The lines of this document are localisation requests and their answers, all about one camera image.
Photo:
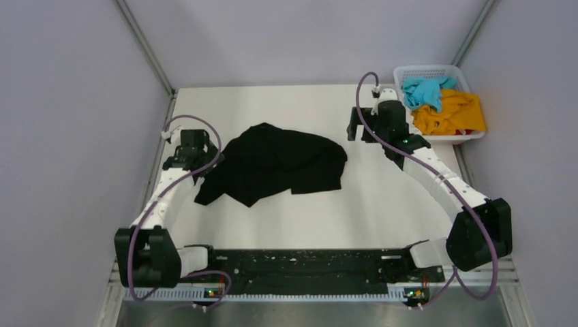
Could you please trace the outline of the black t-shirt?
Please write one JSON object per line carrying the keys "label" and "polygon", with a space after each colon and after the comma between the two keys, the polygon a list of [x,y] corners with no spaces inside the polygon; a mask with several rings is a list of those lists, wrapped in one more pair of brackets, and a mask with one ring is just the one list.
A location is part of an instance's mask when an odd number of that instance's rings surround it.
{"label": "black t-shirt", "polygon": [[232,139],[223,156],[205,176],[195,203],[207,206],[227,195],[250,208],[284,191],[339,190],[348,160],[344,148],[328,138],[268,123]]}

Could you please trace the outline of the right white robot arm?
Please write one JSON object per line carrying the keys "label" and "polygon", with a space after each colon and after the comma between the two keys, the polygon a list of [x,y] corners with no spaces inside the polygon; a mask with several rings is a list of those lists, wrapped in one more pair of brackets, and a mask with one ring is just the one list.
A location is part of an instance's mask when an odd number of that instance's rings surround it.
{"label": "right white robot arm", "polygon": [[362,141],[378,143],[385,156],[429,192],[449,216],[448,236],[410,246],[410,255],[399,263],[401,275],[419,280],[431,266],[453,265],[470,271],[513,251],[511,207],[502,198],[494,200],[473,189],[436,155],[424,137],[410,131],[406,108],[395,90],[374,87],[372,107],[352,108],[347,128],[354,141],[363,126]]}

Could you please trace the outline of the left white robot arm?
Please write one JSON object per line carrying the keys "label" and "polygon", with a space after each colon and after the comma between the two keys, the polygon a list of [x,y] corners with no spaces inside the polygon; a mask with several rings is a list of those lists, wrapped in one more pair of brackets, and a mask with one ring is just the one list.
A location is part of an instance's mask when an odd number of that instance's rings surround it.
{"label": "left white robot arm", "polygon": [[208,245],[186,245],[174,229],[179,213],[190,196],[197,176],[191,172],[208,164],[218,153],[203,129],[168,132],[165,137],[174,154],[162,165],[157,187],[145,209],[128,228],[114,236],[121,284],[133,287],[174,288],[188,274],[211,281],[218,274]]}

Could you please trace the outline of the light blue t-shirt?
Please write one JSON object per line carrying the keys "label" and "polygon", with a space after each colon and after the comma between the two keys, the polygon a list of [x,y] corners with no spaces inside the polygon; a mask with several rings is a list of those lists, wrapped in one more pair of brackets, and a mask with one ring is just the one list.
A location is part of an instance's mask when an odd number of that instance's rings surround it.
{"label": "light blue t-shirt", "polygon": [[450,76],[411,77],[404,81],[401,91],[404,94],[405,105],[411,111],[418,110],[422,106],[430,106],[440,113],[442,111],[441,90],[452,89],[456,85],[457,79]]}

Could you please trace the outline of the white plastic basket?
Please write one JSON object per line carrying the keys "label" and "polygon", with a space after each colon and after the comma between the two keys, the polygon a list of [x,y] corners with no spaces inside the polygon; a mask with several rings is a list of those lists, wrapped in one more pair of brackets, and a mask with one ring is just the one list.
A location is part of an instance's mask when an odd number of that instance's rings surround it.
{"label": "white plastic basket", "polygon": [[[405,105],[404,101],[404,94],[401,91],[401,86],[407,78],[411,77],[426,77],[426,78],[434,78],[438,76],[450,76],[452,78],[457,79],[457,85],[454,86],[451,90],[465,92],[465,93],[472,93],[468,83],[464,75],[462,74],[461,70],[454,66],[454,65],[406,65],[397,67],[393,71],[394,81],[395,81],[395,88],[397,89],[399,98],[402,104]],[[413,116],[412,112],[409,107],[406,106],[408,109],[408,115],[410,119],[410,126],[414,127],[417,132],[422,134],[422,132],[413,125]],[[454,136],[426,136],[426,140],[430,142],[444,142],[450,144],[461,144],[469,140],[476,140],[480,139],[485,135],[485,132],[476,132],[474,131],[471,134],[466,134],[465,131],[460,131],[458,135]]]}

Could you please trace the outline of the orange t-shirt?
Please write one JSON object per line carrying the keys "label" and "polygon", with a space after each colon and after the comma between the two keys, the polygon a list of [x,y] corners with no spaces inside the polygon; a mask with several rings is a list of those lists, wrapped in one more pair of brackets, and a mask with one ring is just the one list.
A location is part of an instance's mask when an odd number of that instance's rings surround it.
{"label": "orange t-shirt", "polygon": [[451,89],[441,90],[441,111],[429,105],[412,112],[413,125],[426,136],[454,136],[460,131],[466,134],[486,132],[481,101],[472,93]]}

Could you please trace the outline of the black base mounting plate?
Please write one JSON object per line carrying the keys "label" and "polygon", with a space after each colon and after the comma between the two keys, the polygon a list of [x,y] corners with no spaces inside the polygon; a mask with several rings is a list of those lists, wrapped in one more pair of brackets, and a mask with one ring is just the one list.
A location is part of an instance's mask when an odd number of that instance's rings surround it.
{"label": "black base mounting plate", "polygon": [[212,249],[209,276],[180,284],[232,279],[230,295],[384,295],[390,284],[443,282],[441,266],[418,268],[409,249]]}

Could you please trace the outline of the aluminium frame rail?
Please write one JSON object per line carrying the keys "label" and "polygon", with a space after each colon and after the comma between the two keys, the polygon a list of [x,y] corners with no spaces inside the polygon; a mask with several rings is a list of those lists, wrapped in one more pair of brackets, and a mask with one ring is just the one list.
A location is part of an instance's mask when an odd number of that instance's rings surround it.
{"label": "aluminium frame rail", "polygon": [[[458,270],[458,275],[467,286],[485,286],[489,285],[494,276],[492,263],[482,265],[469,272]],[[110,272],[109,283],[120,284],[120,276],[117,261],[114,261]],[[519,284],[519,275],[512,257],[506,256],[498,260],[497,285],[517,285]]]}

